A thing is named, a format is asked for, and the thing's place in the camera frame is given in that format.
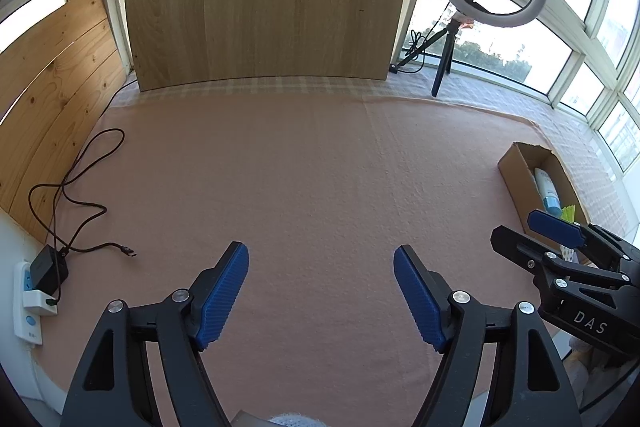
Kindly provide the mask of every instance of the white bottle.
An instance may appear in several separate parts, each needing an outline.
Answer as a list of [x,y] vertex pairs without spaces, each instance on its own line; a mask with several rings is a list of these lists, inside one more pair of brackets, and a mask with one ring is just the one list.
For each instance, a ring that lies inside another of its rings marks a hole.
[[558,192],[554,182],[551,181],[549,174],[537,167],[533,171],[534,178],[536,179],[536,185],[538,186],[538,192],[542,198],[542,202],[545,205],[546,211],[552,216],[562,216],[562,208],[560,207],[560,198],[558,198]]

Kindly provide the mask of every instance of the wall outlet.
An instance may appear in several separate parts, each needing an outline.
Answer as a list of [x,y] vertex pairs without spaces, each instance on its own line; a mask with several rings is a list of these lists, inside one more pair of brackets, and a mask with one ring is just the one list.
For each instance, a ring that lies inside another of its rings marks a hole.
[[31,288],[30,263],[21,261],[14,267],[14,333],[30,344],[42,344],[40,316],[28,311],[22,304],[25,290]]

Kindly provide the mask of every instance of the power adapter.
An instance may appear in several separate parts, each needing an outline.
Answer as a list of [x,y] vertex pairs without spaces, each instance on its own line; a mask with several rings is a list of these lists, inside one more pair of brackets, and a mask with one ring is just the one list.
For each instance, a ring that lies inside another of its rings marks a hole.
[[40,290],[52,296],[58,289],[56,259],[58,260],[58,270],[60,272],[60,284],[66,280],[69,270],[66,267],[65,258],[51,245],[45,245],[31,263],[31,286],[35,290]]

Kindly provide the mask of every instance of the pink carpet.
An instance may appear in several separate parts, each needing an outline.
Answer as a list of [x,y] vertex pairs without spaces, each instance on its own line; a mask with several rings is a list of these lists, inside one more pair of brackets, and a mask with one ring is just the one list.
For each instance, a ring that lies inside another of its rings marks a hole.
[[[402,243],[481,302],[538,302],[531,277],[489,244],[498,225],[521,230],[497,163],[515,140],[546,144],[525,121],[397,98],[235,94],[112,108],[95,132],[110,126],[126,131],[123,147],[69,191],[109,208],[78,246],[117,241],[138,256],[67,258],[60,315],[44,318],[36,350],[64,389],[111,299],[159,301],[233,240],[250,249],[249,274],[203,356],[229,418],[242,408],[330,427],[411,425],[439,357],[393,276]],[[70,237],[86,213],[59,209]],[[164,424],[176,425],[151,352]]]

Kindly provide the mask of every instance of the sky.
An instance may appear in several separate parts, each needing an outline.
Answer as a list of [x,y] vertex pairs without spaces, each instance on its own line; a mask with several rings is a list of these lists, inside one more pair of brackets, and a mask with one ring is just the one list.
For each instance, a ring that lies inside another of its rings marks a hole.
[[0,23],[0,53],[36,22],[60,8],[65,0],[31,0]]

